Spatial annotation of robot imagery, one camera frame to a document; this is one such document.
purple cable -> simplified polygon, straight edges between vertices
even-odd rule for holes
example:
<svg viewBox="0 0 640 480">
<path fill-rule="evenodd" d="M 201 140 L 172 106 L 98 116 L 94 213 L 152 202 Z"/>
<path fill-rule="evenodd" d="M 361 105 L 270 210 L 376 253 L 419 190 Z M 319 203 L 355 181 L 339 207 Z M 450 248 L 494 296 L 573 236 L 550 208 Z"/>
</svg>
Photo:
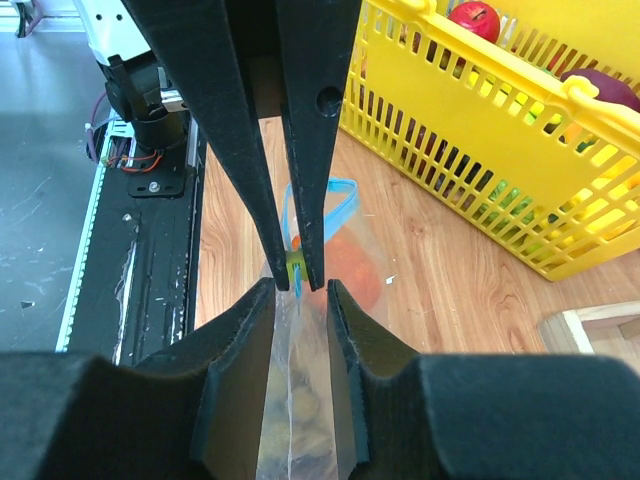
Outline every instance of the purple cable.
<svg viewBox="0 0 640 480">
<path fill-rule="evenodd" d="M 42 20 L 42 17 L 44 17 L 44 11 L 42 10 L 42 8 L 40 8 L 38 1 L 31 0 L 31 3 L 33 3 L 33 9 L 36 12 L 36 17 L 29 22 L 29 25 L 27 25 L 27 29 L 24 32 L 25 37 L 28 37 L 31 34 L 31 32 L 33 32 L 33 29 L 38 26 L 38 24 L 40 23 L 40 20 Z"/>
<path fill-rule="evenodd" d="M 96 103 L 93 104 L 93 110 L 91 110 L 91 118 L 89 119 L 89 128 L 87 128 L 87 145 L 89 145 L 89 155 L 91 155 L 91 160 L 93 163 L 98 163 L 100 160 L 98 159 L 98 154 L 96 153 L 96 144 L 93 141 L 93 125 L 96 123 L 96 114 L 98 113 L 98 107 L 102 103 L 102 100 L 107 96 L 107 92 L 102 92 Z"/>
</svg>

